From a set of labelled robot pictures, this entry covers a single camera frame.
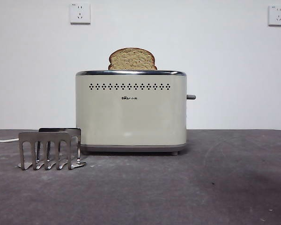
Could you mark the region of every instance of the toaster vent hole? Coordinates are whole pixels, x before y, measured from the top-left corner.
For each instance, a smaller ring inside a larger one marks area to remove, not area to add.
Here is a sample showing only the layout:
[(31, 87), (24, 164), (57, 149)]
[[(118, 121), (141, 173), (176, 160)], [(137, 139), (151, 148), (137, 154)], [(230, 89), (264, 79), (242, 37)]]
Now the toaster vent hole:
[(138, 86), (137, 83), (135, 83), (135, 84), (132, 84), (132, 83), (126, 83), (126, 84), (125, 83), (116, 83), (114, 85), (112, 85), (112, 83), (102, 83), (102, 84), (91, 83), (91, 84), (89, 84), (89, 89), (91, 89), (91, 90), (95, 90), (95, 89), (97, 89), (97, 90), (99, 90), (99, 89), (112, 90), (113, 88), (115, 90), (120, 90), (120, 89), (125, 90), (126, 88), (128, 90), (133, 90), (133, 89), (137, 90), (138, 88), (140, 88), (141, 90), (145, 90), (145, 89), (147, 89), (147, 90), (150, 90), (150, 89), (152, 89), (152, 90), (153, 89), (154, 90), (157, 90), (157, 89), (170, 90), (170, 84), (169, 83), (167, 83), (167, 84), (163, 84), (163, 83), (161, 83), (161, 84), (156, 84), (156, 83), (154, 83), (154, 84), (150, 84), (150, 83), (143, 84), (143, 83), (141, 83), (139, 86)]

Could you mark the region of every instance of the wall outlet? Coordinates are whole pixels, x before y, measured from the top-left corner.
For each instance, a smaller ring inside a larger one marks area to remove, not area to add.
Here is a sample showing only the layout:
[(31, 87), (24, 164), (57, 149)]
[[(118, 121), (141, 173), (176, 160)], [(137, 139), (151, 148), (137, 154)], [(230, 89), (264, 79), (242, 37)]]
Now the wall outlet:
[(281, 26), (281, 6), (268, 7), (268, 25)]
[(90, 24), (90, 4), (77, 2), (70, 4), (71, 24)]

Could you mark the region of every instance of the power cord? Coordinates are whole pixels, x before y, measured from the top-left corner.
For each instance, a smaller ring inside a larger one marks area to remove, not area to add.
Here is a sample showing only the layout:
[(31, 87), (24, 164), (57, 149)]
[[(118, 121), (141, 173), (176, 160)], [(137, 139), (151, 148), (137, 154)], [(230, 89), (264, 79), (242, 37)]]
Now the power cord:
[(0, 140), (0, 143), (6, 143), (6, 142), (16, 142), (18, 141), (19, 138), (15, 138), (15, 139), (8, 139), (8, 140)]

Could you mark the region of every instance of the toaster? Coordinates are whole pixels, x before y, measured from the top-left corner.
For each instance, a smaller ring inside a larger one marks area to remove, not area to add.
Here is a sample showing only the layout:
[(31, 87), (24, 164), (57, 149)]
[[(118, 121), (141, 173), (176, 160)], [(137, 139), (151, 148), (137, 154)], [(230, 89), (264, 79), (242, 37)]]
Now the toaster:
[(186, 74), (81, 71), (76, 127), (81, 151), (173, 152), (186, 146)]

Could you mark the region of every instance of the bread slice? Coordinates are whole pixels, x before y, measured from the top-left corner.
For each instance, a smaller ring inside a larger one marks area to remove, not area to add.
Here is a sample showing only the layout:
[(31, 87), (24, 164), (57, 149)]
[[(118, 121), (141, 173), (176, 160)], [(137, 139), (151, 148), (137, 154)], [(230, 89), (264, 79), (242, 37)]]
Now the bread slice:
[(157, 70), (155, 58), (141, 48), (122, 48), (109, 57), (109, 70)]

